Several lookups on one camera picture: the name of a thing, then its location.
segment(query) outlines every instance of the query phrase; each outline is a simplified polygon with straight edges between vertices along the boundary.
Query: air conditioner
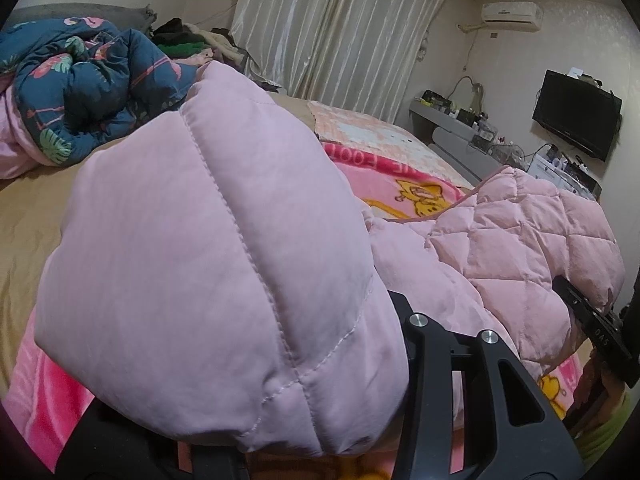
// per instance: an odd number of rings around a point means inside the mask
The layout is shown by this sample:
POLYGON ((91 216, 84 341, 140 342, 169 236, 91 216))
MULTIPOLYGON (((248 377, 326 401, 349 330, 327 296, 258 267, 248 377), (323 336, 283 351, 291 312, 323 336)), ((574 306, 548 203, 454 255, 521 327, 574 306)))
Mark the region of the air conditioner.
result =
POLYGON ((534 2, 497 2, 482 6, 488 28, 535 32, 542 28, 542 9, 534 2))

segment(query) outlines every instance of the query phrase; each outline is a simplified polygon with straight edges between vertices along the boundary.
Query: pillow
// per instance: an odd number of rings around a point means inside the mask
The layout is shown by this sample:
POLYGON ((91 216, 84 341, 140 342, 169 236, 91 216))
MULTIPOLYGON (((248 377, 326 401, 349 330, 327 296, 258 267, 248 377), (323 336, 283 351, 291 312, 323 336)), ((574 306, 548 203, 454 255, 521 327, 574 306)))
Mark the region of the pillow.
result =
POLYGON ((34 22, 48 18, 70 18, 72 16, 102 18, 113 23, 119 30, 134 28, 149 35, 151 24, 158 15, 153 12, 150 6, 128 9, 127 7, 82 3, 37 5, 14 9, 2 30, 13 27, 17 23, 34 22))

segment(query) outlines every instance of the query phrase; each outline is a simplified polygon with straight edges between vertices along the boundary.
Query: television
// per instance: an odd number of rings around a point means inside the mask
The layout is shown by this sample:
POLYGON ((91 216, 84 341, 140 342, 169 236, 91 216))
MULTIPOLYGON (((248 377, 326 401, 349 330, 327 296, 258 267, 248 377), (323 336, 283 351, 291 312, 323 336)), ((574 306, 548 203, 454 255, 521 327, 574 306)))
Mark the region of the television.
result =
POLYGON ((547 70, 533 120, 587 155, 606 160, 622 100, 586 81, 547 70))

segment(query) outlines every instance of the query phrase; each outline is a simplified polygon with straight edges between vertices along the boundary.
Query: yellow cartoon character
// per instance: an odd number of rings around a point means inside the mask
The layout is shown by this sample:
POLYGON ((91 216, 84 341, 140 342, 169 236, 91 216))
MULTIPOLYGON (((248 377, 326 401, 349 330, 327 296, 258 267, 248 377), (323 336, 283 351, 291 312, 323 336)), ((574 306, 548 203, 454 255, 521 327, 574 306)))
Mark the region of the yellow cartoon character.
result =
POLYGON ((406 180, 396 180, 400 186, 398 202, 409 199, 415 204, 415 213, 418 216, 429 216, 449 207, 449 203, 442 196, 442 187, 438 184, 426 182, 415 184, 406 180))
POLYGON ((559 416, 560 419, 564 418, 566 416, 566 410, 558 402, 558 396, 560 394, 565 395, 566 392, 560 388, 560 381, 558 378, 549 375, 544 376, 538 381, 538 386, 551 403, 551 407, 556 412, 556 415, 559 416))

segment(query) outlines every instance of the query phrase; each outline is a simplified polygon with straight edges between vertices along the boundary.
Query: pink comforter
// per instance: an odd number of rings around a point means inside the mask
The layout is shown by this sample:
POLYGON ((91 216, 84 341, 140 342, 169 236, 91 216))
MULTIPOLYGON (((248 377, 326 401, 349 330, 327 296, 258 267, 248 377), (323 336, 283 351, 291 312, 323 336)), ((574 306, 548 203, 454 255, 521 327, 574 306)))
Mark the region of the pink comforter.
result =
POLYGON ((436 219, 375 218, 306 126, 212 63, 180 112, 82 168, 35 337, 177 440, 359 453, 406 389, 387 289, 447 329, 495 330, 539 378, 581 340, 557 274, 599 308, 617 296, 596 203, 507 168, 436 219))

